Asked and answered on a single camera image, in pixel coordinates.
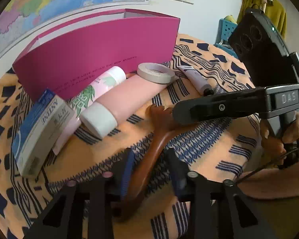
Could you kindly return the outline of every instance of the toothpaste box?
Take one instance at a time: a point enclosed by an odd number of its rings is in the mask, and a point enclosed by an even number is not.
[[[33,105],[12,143],[21,176],[36,178],[53,144],[74,116],[59,96],[46,89]]]

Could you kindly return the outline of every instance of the hand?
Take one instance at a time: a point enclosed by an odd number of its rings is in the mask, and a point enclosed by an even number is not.
[[[283,143],[299,142],[299,112],[296,112],[296,120],[286,129],[281,140],[269,135],[268,123],[264,120],[260,121],[260,136],[262,137],[262,147],[265,153],[270,155],[272,159],[282,155],[286,152]]]

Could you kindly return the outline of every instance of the open box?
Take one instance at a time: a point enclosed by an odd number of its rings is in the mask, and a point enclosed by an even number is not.
[[[35,37],[13,69],[33,101],[46,88],[67,100],[112,66],[130,73],[143,62],[171,60],[179,22],[135,9],[79,17]]]

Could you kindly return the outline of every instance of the white wall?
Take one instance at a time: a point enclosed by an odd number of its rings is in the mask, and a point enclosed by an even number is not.
[[[186,33],[208,43],[214,44],[219,19],[224,18],[227,15],[233,15],[234,18],[237,18],[241,1],[242,0],[195,0],[195,4],[191,5],[174,0],[150,0],[148,5],[125,5],[112,7],[110,9],[137,8],[179,17],[181,19],[179,26],[180,33]],[[18,54],[36,35],[51,28],[52,26],[58,25],[61,22],[81,15],[82,14],[70,16],[66,19],[59,20],[43,27],[15,45],[0,59],[0,77],[11,68],[12,63]]]
[[[299,12],[290,0],[278,0],[287,13],[286,44],[290,52],[299,55]]]

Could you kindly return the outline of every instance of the screw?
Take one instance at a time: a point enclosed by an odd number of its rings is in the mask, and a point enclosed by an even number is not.
[[[224,111],[225,110],[225,105],[224,104],[219,104],[219,110]]]
[[[198,177],[198,173],[194,172],[194,171],[190,171],[190,172],[187,172],[187,176],[190,178],[196,178],[196,177]]]
[[[113,173],[112,172],[104,172],[104,173],[102,173],[102,176],[104,178],[111,178],[113,176]]]
[[[231,187],[234,185],[233,181],[229,180],[229,179],[224,180],[223,183],[228,187]]]
[[[74,187],[75,185],[77,185],[77,181],[76,180],[68,180],[66,182],[68,187]]]

